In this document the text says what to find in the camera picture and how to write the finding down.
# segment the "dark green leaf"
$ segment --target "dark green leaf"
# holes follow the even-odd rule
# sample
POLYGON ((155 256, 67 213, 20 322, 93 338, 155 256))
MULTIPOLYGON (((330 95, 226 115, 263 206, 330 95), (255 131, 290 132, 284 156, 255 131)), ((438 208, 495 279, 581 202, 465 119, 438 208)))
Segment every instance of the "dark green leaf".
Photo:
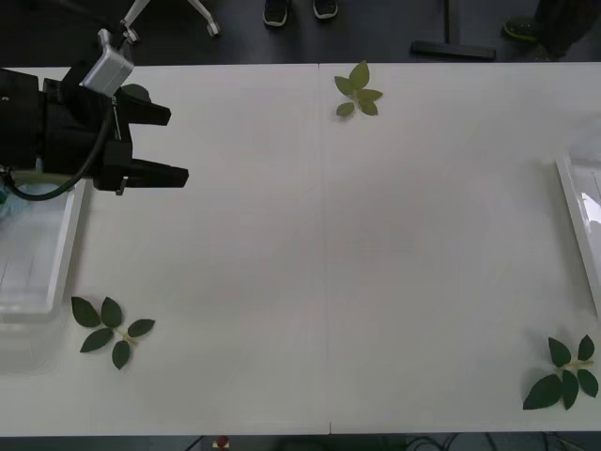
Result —
POLYGON ((336 82, 336 87, 338 87, 338 90, 345 96, 353 95, 355 86, 350 82, 350 80, 345 77, 334 77, 334 82, 336 82))
POLYGON ((92 350, 99 350, 103 346, 105 346, 109 341, 113 338, 113 329, 106 327, 104 329, 99 329, 96 332, 90 334, 88 338, 85 339, 84 345, 80 349, 80 352, 90 352, 92 350))
POLYGON ((131 350, 130 344, 125 341, 119 341, 113 348, 113 363, 116 369, 121 369, 130 360, 131 350))
POLYGON ((565 406, 565 409, 569 411, 570 407, 576 402, 576 397, 578 396, 578 379, 576 379, 576 376, 567 369, 563 371, 562 377, 563 405, 565 406))
POLYGON ((355 91, 355 97, 360 101, 376 101, 383 94, 375 89, 359 89, 355 91))
POLYGON ((150 329, 154 327, 154 319, 138 319, 128 329, 128 335, 131 338, 136 336, 142 336, 150 332, 150 329))
POLYGON ((102 322, 109 327, 119 327, 123 321, 121 307, 111 298, 105 298, 100 311, 102 322))
POLYGON ((537 382, 524 401, 524 410, 543 409, 557 403, 562 397, 562 381, 551 374, 537 382))
POLYGON ((355 111, 355 103, 350 101, 348 103, 343 103, 342 105, 340 105, 336 110, 336 114, 341 117, 347 117, 353 111, 355 111))
POLYGON ((561 341, 550 338, 548 340, 548 348, 551 351, 551 360, 556 367, 560 368, 567 365, 572 360, 570 350, 561 341))
POLYGON ((599 382, 591 371, 586 369, 578 370, 578 381, 582 387, 582 391, 589 397, 596 397, 599 392, 599 382))
POLYGON ((372 101, 360 101, 359 106, 361 107, 361 111, 366 113, 368 116, 378 115, 378 108, 372 101))
POLYGON ((100 317, 91 303, 82 298, 71 298, 73 317, 84 327, 100 326, 100 317))
POLYGON ((350 82, 355 86, 355 89, 363 89, 369 83, 369 68, 367 62, 362 61, 353 69, 348 76, 350 82))
POLYGON ((593 357, 594 354, 594 343, 591 338, 586 335, 580 341, 580 346, 578 346, 578 359, 581 361, 589 360, 593 357))

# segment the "black cable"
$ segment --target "black cable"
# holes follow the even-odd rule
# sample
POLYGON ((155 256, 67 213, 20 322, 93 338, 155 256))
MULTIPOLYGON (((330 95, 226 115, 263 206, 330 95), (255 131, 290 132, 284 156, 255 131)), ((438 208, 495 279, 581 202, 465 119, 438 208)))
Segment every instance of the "black cable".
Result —
POLYGON ((492 440, 492 436, 489 433, 486 433, 485 437, 488 440, 488 444, 490 445, 490 449, 492 449, 492 451, 499 451, 499 448, 495 445, 495 442, 492 440))
POLYGON ((541 432, 543 434, 543 443, 545 444, 545 451, 548 451, 548 438, 545 432, 541 432))
POLYGON ((190 451, 192 448, 194 448, 195 446, 197 446, 200 442, 202 442, 202 440, 205 438, 204 435, 201 435, 200 437, 198 437, 196 440, 194 440, 192 443, 190 443, 190 446, 188 446, 184 451, 190 451))
POLYGON ((444 445, 442 446, 442 448, 444 449, 444 451, 449 451, 451 449, 451 445, 453 444, 453 442, 455 441, 455 439, 459 437, 459 433, 453 434, 451 437, 449 437, 444 445))
POLYGON ((106 139, 108 138, 109 131, 111 130, 112 126, 113 126, 113 108, 109 107, 108 110, 106 111, 104 120, 102 121, 102 125, 100 126, 100 130, 98 132, 98 136, 96 137, 96 141, 94 142, 94 146, 92 147, 92 150, 90 151, 89 155, 85 159, 84 164, 82 164, 82 166, 79 168, 79 170, 75 173, 75 175, 71 179, 67 180, 65 183, 60 185, 55 190, 50 191, 49 193, 46 193, 46 194, 24 193, 23 191, 19 190, 19 188, 17 188, 17 186, 15 185, 15 180, 12 178, 12 176, 10 175, 9 172, 6 174, 3 174, 1 176, 2 181, 4 182, 4 184, 6 185, 6 187, 8 188, 8 190, 11 193, 15 194, 17 197, 20 197, 21 199, 24 199, 24 200, 42 201, 42 200, 50 200, 50 199, 54 199, 55 197, 59 197, 61 194, 63 194, 64 192, 66 192, 67 190, 70 190, 73 186, 75 186, 75 183, 77 183, 79 180, 82 179, 82 177, 85 175, 85 173, 89 170, 89 168, 92 166, 92 164, 96 161, 96 159, 98 158, 98 156, 104 149, 104 143, 106 142, 106 139))

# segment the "shoe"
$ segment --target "shoe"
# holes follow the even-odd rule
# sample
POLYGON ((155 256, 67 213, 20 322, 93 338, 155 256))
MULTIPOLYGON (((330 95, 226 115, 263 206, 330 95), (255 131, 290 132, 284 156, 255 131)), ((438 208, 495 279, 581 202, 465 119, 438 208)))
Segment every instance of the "shoe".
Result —
POLYGON ((313 12, 320 21, 327 21, 338 14, 336 0, 313 0, 313 12))
POLYGON ((263 22, 269 26, 283 26, 288 19, 290 0, 265 0, 263 22))
POLYGON ((541 38, 542 26, 532 17, 512 17, 503 26, 510 38, 535 44, 541 38))

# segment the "black bar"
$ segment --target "black bar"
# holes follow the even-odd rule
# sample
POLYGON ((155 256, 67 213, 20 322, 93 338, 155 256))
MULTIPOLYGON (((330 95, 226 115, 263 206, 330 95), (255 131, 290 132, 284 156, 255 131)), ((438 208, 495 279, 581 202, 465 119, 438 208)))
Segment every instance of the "black bar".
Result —
POLYGON ((495 49, 473 45, 439 44, 424 40, 414 40, 411 43, 411 51, 415 54, 433 54, 436 56, 452 56, 483 61, 494 61, 497 58, 497 51, 495 49))

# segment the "artificial leaf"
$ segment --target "artificial leaf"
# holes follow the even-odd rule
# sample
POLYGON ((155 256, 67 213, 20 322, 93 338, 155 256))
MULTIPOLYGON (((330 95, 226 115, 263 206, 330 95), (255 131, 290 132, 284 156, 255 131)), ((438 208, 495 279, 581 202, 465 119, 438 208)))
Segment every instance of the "artificial leaf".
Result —
POLYGON ((154 319, 138 319, 129 327, 128 335, 135 338, 147 334, 154 327, 154 322, 154 319))
POLYGON ((360 101, 359 106, 361 107, 361 111, 366 113, 368 116, 378 115, 378 108, 372 101, 360 101))
POLYGON ((113 329, 110 327, 105 327, 104 329, 99 329, 96 332, 90 334, 88 338, 85 339, 80 352, 90 352, 92 350, 99 350, 103 346, 105 346, 109 341, 113 338, 113 329))
POLYGON ((358 89, 355 91, 355 97, 360 101, 376 101, 383 94, 375 89, 358 89))
POLYGON ((548 348, 551 351, 551 360, 556 367, 560 368, 567 365, 572 360, 570 350, 561 341, 550 338, 548 340, 548 348))
POLYGON ((84 327, 100 326, 100 317, 91 303, 82 298, 71 298, 73 317, 84 327))
POLYGON ((589 360, 593 357, 594 354, 594 343, 591 338, 586 335, 580 341, 580 346, 578 346, 578 359, 581 361, 589 360))
POLYGON ((131 349, 130 344, 125 341, 119 341, 113 348, 113 363, 116 369, 121 369, 130 360, 131 349))
POLYGON ((355 89, 363 89, 369 83, 369 68, 367 62, 362 61, 348 76, 350 82, 355 86, 355 89))
POLYGON ((336 82, 336 87, 338 87, 338 90, 342 92, 345 96, 353 95, 355 86, 350 80, 348 80, 345 77, 334 77, 334 82, 336 82))
POLYGON ((121 307, 111 298, 104 299, 100 317, 102 318, 102 322, 109 327, 119 327, 123 321, 121 307))
POLYGON ((590 397, 596 397, 599 392, 599 382, 593 373, 587 369, 578 370, 578 381, 582 387, 582 391, 590 397))
POLYGON ((567 369, 563 371, 562 378, 563 405, 568 411, 574 405, 578 396, 578 379, 567 369))
POLYGON ((336 114, 341 117, 347 117, 353 111, 355 111, 355 103, 350 101, 348 103, 343 103, 342 105, 340 105, 336 110, 336 114))
POLYGON ((562 381, 551 374, 537 382, 524 401, 524 410, 543 409, 557 403, 562 397, 562 381))

